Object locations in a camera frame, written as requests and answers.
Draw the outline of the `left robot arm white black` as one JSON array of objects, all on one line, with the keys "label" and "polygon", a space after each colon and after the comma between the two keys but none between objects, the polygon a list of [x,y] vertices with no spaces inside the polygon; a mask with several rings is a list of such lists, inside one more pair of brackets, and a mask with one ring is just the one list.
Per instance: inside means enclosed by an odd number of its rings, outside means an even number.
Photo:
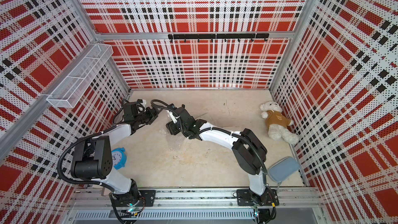
[{"label": "left robot arm white black", "polygon": [[135,180],[123,176],[114,166],[112,145],[151,125],[159,110],[146,106],[146,101],[125,102],[120,122],[104,131],[77,139],[60,155],[59,177],[73,185],[98,185],[110,190],[112,200],[134,205],[145,202]]}]

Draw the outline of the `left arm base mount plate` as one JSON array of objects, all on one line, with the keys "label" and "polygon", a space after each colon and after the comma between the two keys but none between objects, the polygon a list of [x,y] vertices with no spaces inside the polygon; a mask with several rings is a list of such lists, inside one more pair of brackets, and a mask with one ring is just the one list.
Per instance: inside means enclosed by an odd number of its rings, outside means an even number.
[{"label": "left arm base mount plate", "polygon": [[110,193],[110,196],[112,197],[112,205],[115,207],[152,207],[155,194],[155,190],[139,190],[136,196],[132,193],[123,195]]}]

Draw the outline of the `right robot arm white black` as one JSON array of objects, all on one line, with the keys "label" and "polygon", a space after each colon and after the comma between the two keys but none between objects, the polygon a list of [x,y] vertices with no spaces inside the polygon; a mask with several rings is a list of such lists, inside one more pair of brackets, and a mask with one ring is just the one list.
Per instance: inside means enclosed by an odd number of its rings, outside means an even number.
[{"label": "right robot arm white black", "polygon": [[267,149],[250,130],[225,130],[206,120],[195,119],[182,105],[176,108],[161,100],[151,100],[151,106],[168,112],[171,121],[166,125],[171,135],[181,133],[190,140],[212,142],[231,150],[238,165],[248,174],[251,201],[260,206],[276,206],[276,194],[267,183],[265,166]]}]

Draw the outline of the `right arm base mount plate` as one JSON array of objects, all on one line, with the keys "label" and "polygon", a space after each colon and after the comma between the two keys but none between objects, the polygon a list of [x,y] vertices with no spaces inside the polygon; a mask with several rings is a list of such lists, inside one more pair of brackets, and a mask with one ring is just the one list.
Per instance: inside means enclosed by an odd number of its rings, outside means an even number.
[{"label": "right arm base mount plate", "polygon": [[235,198],[238,206],[279,206],[277,191],[274,189],[266,189],[261,196],[249,189],[238,189]]}]

